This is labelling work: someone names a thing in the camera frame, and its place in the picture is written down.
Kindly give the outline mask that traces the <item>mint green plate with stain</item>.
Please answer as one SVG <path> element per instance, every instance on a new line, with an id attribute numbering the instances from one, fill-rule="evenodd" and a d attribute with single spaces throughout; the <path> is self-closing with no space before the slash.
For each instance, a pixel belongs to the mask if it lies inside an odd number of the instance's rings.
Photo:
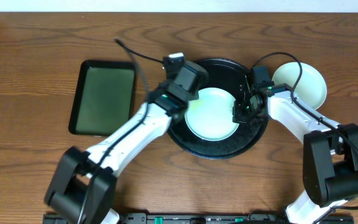
<path id="1" fill-rule="evenodd" d="M 220 88 L 204 88 L 189 102 L 185 122 L 190 131 L 207 141 L 222 141 L 233 135 L 239 123 L 233 119 L 235 98 Z"/>

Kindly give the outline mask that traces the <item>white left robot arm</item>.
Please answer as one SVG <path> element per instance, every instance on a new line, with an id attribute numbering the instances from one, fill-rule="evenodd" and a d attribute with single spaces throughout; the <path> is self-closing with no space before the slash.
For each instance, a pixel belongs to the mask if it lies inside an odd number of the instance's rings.
<path id="1" fill-rule="evenodd" d="M 117 178 L 145 146 L 181 121 L 191 100 L 208 81 L 208 72 L 185 61 L 168 65 L 171 76 L 149 93 L 138 112 L 102 142 L 61 157 L 44 202 L 68 223 L 117 223 L 112 209 Z"/>

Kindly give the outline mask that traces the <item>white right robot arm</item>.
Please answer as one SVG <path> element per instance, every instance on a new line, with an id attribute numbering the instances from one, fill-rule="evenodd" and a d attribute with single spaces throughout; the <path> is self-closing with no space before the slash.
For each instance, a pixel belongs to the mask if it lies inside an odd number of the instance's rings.
<path id="1" fill-rule="evenodd" d="M 346 202 L 358 197 L 358 126 L 326 118 L 297 97 L 287 84 L 255 85 L 234 102 L 235 123 L 272 119 L 303 145 L 302 194 L 285 209 L 290 223 L 321 223 L 330 213 L 358 210 Z"/>

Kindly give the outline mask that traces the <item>round black serving tray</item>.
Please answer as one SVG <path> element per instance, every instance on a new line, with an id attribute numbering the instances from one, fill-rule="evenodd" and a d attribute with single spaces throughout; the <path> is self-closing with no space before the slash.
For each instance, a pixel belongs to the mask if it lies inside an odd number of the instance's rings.
<path id="1" fill-rule="evenodd" d="M 250 70 L 227 58 L 204 58 L 195 63 L 209 73 L 209 82 L 203 88 L 215 87 L 228 91 L 236 100 L 250 98 Z M 220 141 L 207 141 L 193 134 L 184 120 L 170 126 L 167 133 L 187 152 L 205 159 L 228 159 L 250 149 L 262 137 L 268 119 L 252 124 L 240 123 L 234 133 Z"/>

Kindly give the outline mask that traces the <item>black rectangular tray with water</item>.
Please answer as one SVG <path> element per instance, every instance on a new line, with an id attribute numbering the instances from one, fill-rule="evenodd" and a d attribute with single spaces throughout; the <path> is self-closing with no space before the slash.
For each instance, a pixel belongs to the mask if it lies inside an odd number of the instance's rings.
<path id="1" fill-rule="evenodd" d="M 68 130 L 109 136 L 131 117 L 135 84 L 132 62 L 85 60 L 80 66 Z"/>

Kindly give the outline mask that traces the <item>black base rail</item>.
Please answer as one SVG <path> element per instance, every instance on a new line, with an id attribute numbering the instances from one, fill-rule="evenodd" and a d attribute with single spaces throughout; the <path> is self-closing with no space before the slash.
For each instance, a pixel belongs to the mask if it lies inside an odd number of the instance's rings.
<path id="1" fill-rule="evenodd" d="M 43 224 L 66 224 L 66 220 L 56 214 L 44 214 Z M 246 216 L 233 215 L 147 215 L 127 213 L 120 216 L 118 224 L 231 224 L 231 223 L 289 223 L 282 215 L 253 213 Z M 354 224 L 352 216 L 327 217 L 320 223 Z"/>

